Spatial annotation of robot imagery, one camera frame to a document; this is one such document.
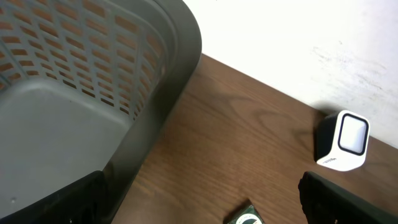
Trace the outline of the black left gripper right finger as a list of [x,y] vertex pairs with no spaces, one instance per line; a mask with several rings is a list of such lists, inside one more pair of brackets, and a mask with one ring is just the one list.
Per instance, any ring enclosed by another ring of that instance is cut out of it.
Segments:
[[298,183],[309,223],[397,223],[397,216],[365,201],[322,176],[306,171]]

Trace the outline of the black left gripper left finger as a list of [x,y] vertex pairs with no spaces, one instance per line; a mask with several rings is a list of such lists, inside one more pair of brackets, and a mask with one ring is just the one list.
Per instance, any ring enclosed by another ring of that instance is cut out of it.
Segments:
[[108,186],[101,171],[67,185],[47,197],[1,218],[1,224],[101,223]]

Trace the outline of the dark snack packet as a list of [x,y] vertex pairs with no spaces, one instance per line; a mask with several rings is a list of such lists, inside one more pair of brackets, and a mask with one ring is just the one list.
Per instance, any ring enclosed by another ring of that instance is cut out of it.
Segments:
[[253,204],[246,204],[230,213],[223,224],[265,224],[265,222]]

